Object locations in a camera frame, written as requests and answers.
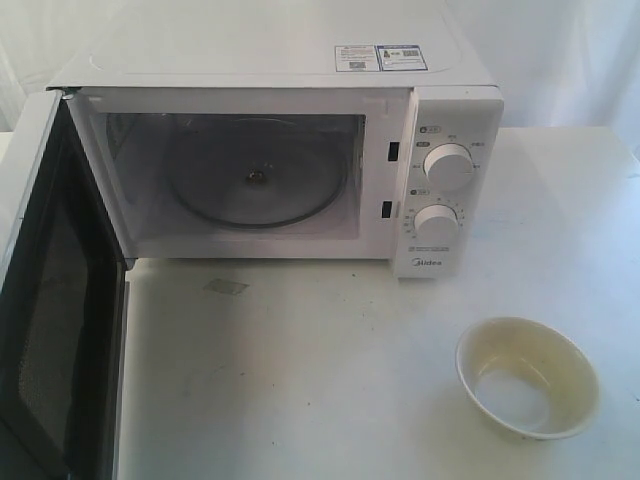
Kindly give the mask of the cream ceramic bowl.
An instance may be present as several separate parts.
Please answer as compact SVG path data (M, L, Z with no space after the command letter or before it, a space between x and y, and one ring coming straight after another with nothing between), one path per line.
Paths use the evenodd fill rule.
M478 412L524 439L574 437L599 411L600 382L591 361L540 322L494 317L468 327L456 345L455 365Z

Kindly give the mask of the white microwave door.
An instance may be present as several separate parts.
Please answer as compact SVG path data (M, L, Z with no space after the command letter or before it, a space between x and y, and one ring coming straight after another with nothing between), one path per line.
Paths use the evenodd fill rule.
M1 161L1 475L117 475L126 262L64 95Z

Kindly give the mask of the glass microwave turntable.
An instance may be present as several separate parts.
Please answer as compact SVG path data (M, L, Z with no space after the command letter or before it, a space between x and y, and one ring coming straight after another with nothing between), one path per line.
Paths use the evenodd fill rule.
M348 169L322 132L287 120L214 116L176 135L167 176L177 199L198 216L225 227L267 229L328 207Z

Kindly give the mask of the white Midea microwave body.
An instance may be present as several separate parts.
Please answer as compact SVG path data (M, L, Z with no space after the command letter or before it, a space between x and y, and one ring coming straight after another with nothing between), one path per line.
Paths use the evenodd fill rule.
M126 257L464 254L504 110L442 1L131 1L53 77Z

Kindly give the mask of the white lower timer knob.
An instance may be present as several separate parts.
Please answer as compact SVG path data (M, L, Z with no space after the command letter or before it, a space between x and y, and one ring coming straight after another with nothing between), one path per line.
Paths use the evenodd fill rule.
M429 245L442 246L454 241L459 232L457 215L444 205L430 205L414 217L416 236Z

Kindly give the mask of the white upper power knob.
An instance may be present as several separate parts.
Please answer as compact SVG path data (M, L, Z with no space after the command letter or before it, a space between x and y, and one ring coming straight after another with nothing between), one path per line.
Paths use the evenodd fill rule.
M429 185L439 191L456 191L472 179L474 165L471 154L462 145L448 143L430 151L423 170Z

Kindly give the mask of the blue white warning label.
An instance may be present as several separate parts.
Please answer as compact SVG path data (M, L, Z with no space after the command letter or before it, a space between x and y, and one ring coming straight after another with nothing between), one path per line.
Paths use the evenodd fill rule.
M345 45L334 48L337 72L427 71L418 45Z

